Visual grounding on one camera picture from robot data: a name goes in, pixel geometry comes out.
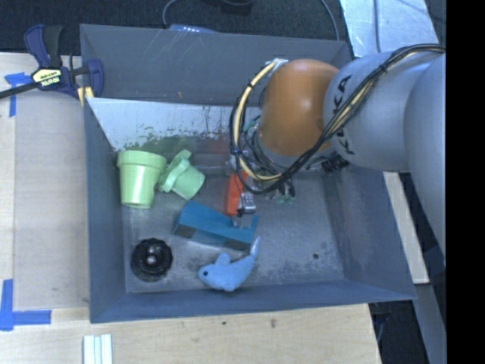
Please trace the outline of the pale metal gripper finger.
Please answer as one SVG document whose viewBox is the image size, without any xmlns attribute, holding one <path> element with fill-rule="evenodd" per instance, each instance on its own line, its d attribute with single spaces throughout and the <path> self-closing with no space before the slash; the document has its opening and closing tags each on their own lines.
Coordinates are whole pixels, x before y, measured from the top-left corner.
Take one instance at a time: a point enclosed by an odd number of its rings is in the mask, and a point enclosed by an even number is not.
<svg viewBox="0 0 485 364">
<path fill-rule="evenodd" d="M 255 212 L 254 196 L 250 192 L 241 193 L 236 207 L 236 214 L 232 216 L 233 226 L 235 228 L 250 228 Z"/>
</svg>

